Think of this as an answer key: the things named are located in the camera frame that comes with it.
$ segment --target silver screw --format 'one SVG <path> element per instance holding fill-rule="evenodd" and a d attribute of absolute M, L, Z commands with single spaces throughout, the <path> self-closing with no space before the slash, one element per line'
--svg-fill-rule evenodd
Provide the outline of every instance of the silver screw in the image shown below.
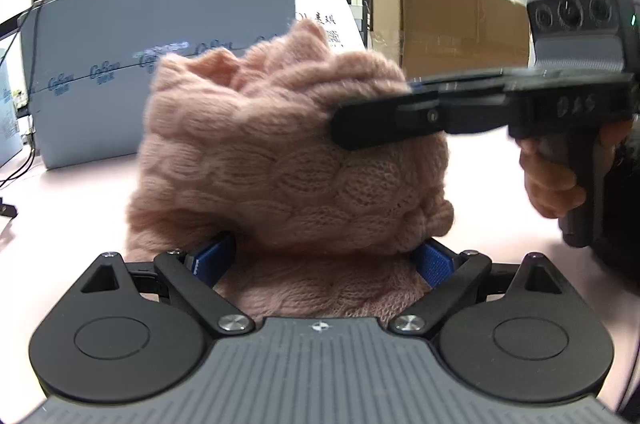
<path fill-rule="evenodd" d="M 238 332 L 249 328 L 249 318 L 242 314 L 229 314 L 218 320 L 218 326 L 227 332 Z"/>
<path fill-rule="evenodd" d="M 399 332 L 419 332 L 424 328 L 424 320 L 420 316 L 405 314 L 396 318 L 394 327 Z"/>
<path fill-rule="evenodd" d="M 435 123 L 438 120 L 438 111 L 436 109 L 431 109 L 427 112 L 427 121 L 430 123 Z"/>

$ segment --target tabletop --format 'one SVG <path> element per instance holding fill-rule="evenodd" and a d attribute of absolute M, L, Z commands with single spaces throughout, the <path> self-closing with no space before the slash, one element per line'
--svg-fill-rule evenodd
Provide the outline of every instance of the tabletop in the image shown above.
<path fill-rule="evenodd" d="M 589 249 L 562 243 L 557 221 L 530 206 L 518 149 L 505 130 L 449 138 L 446 194 L 456 210 L 439 239 L 456 252 L 476 249 L 495 262 L 546 254 L 603 321 L 615 358 L 600 393 L 616 407 L 640 338 L 640 303 L 593 260 Z M 8 176 L 24 149 L 0 169 Z M 18 217 L 0 233 L 0 420 L 18 422 L 44 400 L 31 370 L 31 334 L 66 289 L 106 251 L 121 251 L 125 206 L 136 185 L 135 156 L 46 171 L 39 159 L 24 177 L 0 190 Z"/>

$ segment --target gray ribbed plate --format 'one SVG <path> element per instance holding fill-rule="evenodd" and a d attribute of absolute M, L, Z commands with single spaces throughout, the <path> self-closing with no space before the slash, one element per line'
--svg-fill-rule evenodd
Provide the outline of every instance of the gray ribbed plate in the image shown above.
<path fill-rule="evenodd" d="M 219 341 L 203 366 L 155 398 L 119 407 L 52 397 L 27 424 L 606 424 L 594 398 L 557 407 L 492 400 L 450 377 L 426 342 L 375 319 L 270 318 Z"/>

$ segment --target cardboard box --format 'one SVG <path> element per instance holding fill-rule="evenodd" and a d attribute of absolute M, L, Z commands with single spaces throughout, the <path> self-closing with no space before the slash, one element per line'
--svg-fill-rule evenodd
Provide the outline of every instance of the cardboard box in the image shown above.
<path fill-rule="evenodd" d="M 529 32 L 510 0 L 373 0 L 373 48 L 407 78 L 526 66 Z"/>

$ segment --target cable knit pattern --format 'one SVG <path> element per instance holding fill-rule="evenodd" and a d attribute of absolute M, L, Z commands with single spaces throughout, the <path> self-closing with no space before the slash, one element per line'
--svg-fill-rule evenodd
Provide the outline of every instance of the cable knit pattern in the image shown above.
<path fill-rule="evenodd" d="M 241 59 L 226 49 L 165 56 L 146 106 L 127 260 L 229 229 L 238 260 L 216 290 L 258 322 L 386 322 L 429 290 L 407 253 L 453 222 L 446 140 L 345 151 L 328 122 L 344 101 L 408 90 L 380 54 L 332 54 L 312 21 Z"/>

